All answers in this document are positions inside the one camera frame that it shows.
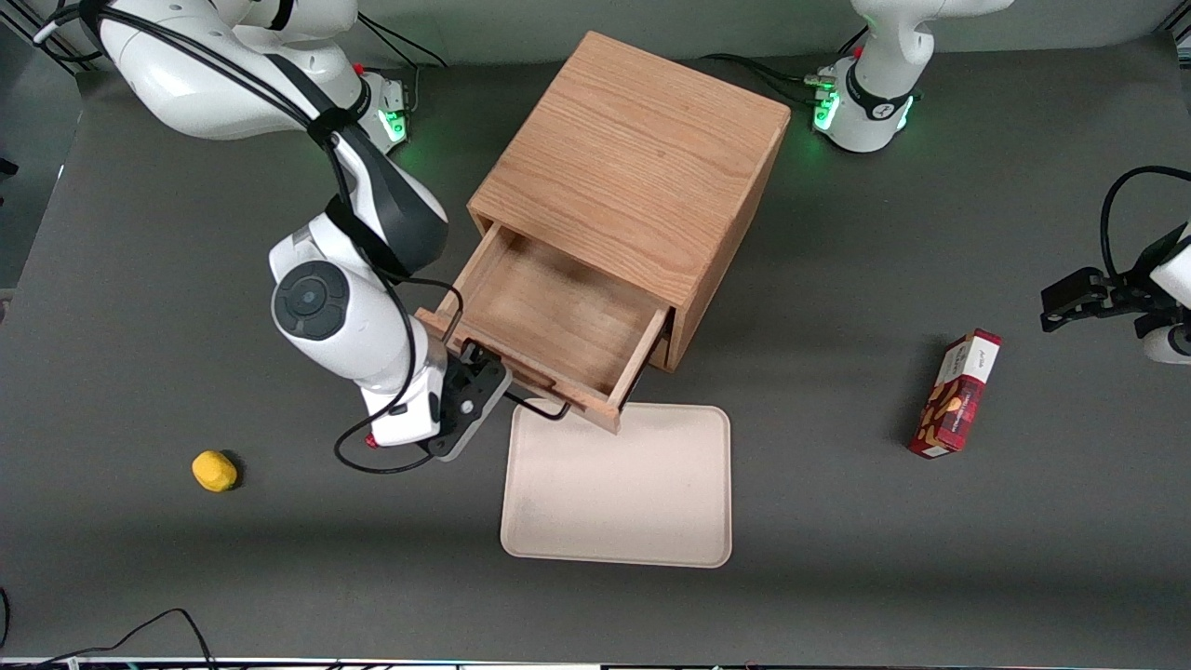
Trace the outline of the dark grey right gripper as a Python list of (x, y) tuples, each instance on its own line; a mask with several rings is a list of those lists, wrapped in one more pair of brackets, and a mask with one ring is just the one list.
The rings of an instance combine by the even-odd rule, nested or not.
[(430, 438), (430, 455), (442, 462), (459, 458), (509, 384), (510, 374), (501, 361), (488, 361), (482, 346), (462, 347), (459, 370), (449, 372), (444, 382), (441, 433)]

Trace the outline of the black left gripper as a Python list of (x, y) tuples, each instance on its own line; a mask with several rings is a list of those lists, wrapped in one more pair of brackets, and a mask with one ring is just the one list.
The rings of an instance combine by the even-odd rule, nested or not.
[(1134, 267), (1120, 273), (1111, 251), (1103, 251), (1106, 270), (1080, 268), (1068, 276), (1042, 289), (1041, 327), (1054, 332), (1064, 324), (1084, 321), (1089, 318), (1114, 318), (1137, 314), (1140, 321), (1164, 321), (1166, 318), (1166, 293), (1158, 288), (1151, 273), (1166, 259), (1165, 251), (1143, 251)]

